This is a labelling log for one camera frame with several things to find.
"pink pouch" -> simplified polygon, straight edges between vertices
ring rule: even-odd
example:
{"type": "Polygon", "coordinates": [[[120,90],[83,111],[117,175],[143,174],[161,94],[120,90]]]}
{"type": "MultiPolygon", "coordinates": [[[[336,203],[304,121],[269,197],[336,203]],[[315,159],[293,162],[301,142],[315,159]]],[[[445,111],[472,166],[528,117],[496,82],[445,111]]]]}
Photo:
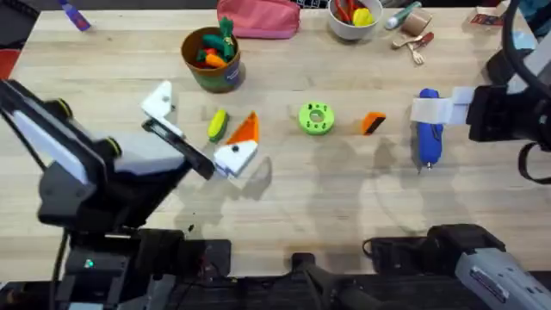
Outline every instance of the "pink pouch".
{"type": "Polygon", "coordinates": [[[300,24],[300,7],[289,0],[219,0],[217,13],[233,20],[240,38],[288,39],[300,24]]]}

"green ring toy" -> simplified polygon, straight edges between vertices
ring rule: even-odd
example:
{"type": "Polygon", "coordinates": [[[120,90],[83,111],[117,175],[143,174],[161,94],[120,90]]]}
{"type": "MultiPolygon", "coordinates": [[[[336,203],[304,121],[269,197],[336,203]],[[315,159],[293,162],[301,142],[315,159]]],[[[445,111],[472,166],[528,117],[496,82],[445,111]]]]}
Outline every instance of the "green ring toy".
{"type": "Polygon", "coordinates": [[[300,108],[300,128],[308,134],[326,134],[335,123],[333,110],[323,102],[307,102],[300,108]]]}

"white bowl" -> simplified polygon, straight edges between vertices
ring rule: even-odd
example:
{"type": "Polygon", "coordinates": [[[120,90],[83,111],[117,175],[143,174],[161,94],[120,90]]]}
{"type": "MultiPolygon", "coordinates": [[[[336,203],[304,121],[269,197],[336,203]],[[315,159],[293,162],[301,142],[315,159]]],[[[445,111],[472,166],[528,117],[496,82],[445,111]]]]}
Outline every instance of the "white bowl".
{"type": "Polygon", "coordinates": [[[340,1],[339,3],[341,3],[343,7],[346,7],[347,3],[346,0],[330,0],[327,5],[327,11],[329,13],[329,26],[331,27],[331,30],[333,30],[339,38],[345,40],[360,40],[363,38],[367,40],[372,39],[375,35],[375,26],[382,18],[381,2],[379,0],[356,0],[363,3],[363,5],[369,9],[374,18],[374,22],[371,25],[356,27],[353,25],[347,25],[338,20],[335,16],[335,13],[337,12],[335,1],[340,1]]]}

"purple marker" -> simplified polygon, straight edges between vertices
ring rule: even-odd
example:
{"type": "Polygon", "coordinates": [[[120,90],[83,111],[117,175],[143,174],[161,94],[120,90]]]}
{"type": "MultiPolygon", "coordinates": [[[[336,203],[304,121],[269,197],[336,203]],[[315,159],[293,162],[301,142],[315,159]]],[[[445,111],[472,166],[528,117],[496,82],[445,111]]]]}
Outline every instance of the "purple marker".
{"type": "Polygon", "coordinates": [[[65,11],[71,22],[77,26],[78,30],[86,31],[90,28],[90,23],[82,14],[80,14],[77,8],[72,6],[66,0],[59,0],[59,4],[61,4],[61,8],[65,11]]]}

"orange block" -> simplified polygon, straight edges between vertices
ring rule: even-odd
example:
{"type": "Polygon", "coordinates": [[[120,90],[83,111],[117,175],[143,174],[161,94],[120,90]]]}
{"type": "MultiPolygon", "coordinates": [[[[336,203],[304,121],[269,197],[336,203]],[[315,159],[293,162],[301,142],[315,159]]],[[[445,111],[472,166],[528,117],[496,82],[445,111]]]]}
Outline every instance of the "orange block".
{"type": "Polygon", "coordinates": [[[0,79],[9,78],[17,58],[19,58],[19,51],[17,50],[0,51],[0,79]]]}
{"type": "Polygon", "coordinates": [[[381,112],[369,112],[362,122],[362,134],[370,135],[375,132],[377,127],[387,118],[381,112]]]}
{"type": "Polygon", "coordinates": [[[255,111],[252,111],[249,117],[239,126],[232,137],[226,142],[227,145],[236,144],[243,141],[254,140],[258,143],[258,117],[255,111]]]}

